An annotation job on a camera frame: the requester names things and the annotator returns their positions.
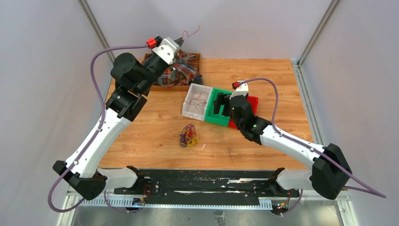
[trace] green box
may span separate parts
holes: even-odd
[[[222,105],[220,107],[219,114],[213,114],[213,109],[215,108],[215,106],[213,105],[213,102],[216,100],[217,95],[219,93],[232,94],[233,92],[232,91],[223,90],[223,89],[213,88],[211,97],[210,97],[208,105],[207,105],[207,112],[205,114],[204,121],[211,122],[211,123],[214,123],[214,124],[218,124],[218,125],[221,125],[221,126],[227,126],[229,124],[230,117],[222,115],[222,112],[223,112],[223,109],[224,109],[224,105]]]

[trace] white wall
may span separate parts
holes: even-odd
[[[341,1],[303,67],[325,141],[387,195],[350,192],[361,226],[398,225],[398,10],[392,0]]]
[[[201,25],[185,40],[184,51],[205,58],[295,60],[330,1],[88,0],[110,46],[142,44],[157,34],[177,39]],[[131,52],[142,58],[148,50]]]
[[[91,84],[91,57],[101,49],[77,1],[0,3],[0,225],[55,225],[47,205],[66,159],[99,115]],[[111,63],[98,60],[102,90]],[[67,184],[54,203],[61,207]]]

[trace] plaid shirt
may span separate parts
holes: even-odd
[[[155,84],[166,87],[190,85],[191,83],[203,85],[202,75],[192,65],[194,58],[195,55],[179,50],[176,55],[176,62],[173,64],[174,70],[166,69]]]

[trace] wooden table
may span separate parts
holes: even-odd
[[[279,107],[276,124],[283,130],[311,141],[295,75],[289,60],[203,59],[205,85],[231,90],[231,83],[266,77],[276,83]],[[264,81],[249,83],[249,93],[259,97],[258,115],[271,120],[275,102],[272,86]],[[275,170],[305,168],[297,160],[270,147],[247,141],[241,133],[208,122],[181,116],[186,92],[153,91],[134,122],[115,140],[100,167]],[[200,142],[182,148],[179,134],[194,124]]]

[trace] red connector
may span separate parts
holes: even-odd
[[[233,82],[232,85],[233,85],[233,89],[236,89],[239,87],[239,82],[237,82],[237,81]]]
[[[157,45],[155,38],[150,38],[147,40],[148,48],[154,48]]]

